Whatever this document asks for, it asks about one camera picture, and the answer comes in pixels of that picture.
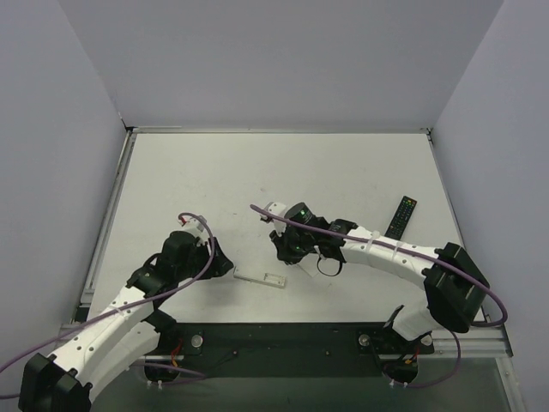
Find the white remote control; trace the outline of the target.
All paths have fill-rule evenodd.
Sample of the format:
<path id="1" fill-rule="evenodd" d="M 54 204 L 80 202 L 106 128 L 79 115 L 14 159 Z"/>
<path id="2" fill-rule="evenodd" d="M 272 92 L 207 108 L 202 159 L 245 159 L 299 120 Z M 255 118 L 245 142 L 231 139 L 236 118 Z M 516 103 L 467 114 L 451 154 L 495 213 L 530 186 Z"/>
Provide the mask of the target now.
<path id="1" fill-rule="evenodd" d="M 271 288 L 283 289 L 286 286 L 287 279 L 284 276 L 272 274 L 269 272 L 249 272 L 236 268 L 233 273 L 235 279 L 263 285 Z"/>

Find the white battery cover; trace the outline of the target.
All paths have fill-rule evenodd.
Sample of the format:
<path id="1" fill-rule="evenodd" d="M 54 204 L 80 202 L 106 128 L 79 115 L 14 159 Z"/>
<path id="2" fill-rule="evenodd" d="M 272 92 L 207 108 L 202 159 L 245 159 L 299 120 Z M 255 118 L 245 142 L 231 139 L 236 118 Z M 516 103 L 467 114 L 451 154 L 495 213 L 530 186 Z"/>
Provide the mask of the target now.
<path id="1" fill-rule="evenodd" d="M 301 271 L 303 271 L 310 278 L 314 278 L 319 274 L 315 264 L 309 265 L 309 264 L 300 263 L 300 264 L 297 264 L 296 267 L 299 268 Z"/>

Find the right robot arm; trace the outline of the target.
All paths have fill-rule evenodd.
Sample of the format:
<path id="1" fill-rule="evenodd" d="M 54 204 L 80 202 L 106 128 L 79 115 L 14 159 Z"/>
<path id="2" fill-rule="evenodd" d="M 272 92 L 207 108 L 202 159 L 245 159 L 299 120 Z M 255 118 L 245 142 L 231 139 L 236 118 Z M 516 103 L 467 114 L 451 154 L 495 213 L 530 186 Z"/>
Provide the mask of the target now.
<path id="1" fill-rule="evenodd" d="M 273 224 L 269 237 L 278 259 L 287 265 L 314 254 L 319 261 L 381 270 L 422 290 L 420 301 L 398 306 L 385 324 L 409 342 L 439 329 L 468 332 L 489 288 L 468 253 L 455 243 L 443 248 L 408 244 L 352 221 L 326 221 L 305 203 L 287 207 L 271 202 L 261 219 Z"/>

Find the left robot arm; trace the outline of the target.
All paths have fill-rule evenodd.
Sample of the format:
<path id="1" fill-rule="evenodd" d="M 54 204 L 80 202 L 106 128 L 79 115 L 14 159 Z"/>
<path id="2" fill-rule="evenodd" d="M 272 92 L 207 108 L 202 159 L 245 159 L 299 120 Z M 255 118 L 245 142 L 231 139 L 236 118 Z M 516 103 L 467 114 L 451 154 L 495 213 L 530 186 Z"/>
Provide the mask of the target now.
<path id="1" fill-rule="evenodd" d="M 89 411 L 141 356 L 173 348 L 176 322 L 159 308 L 181 282 L 221 277 L 233 268 L 217 239 L 196 230 L 171 233 L 90 325 L 49 355 L 27 362 L 19 410 Z"/>

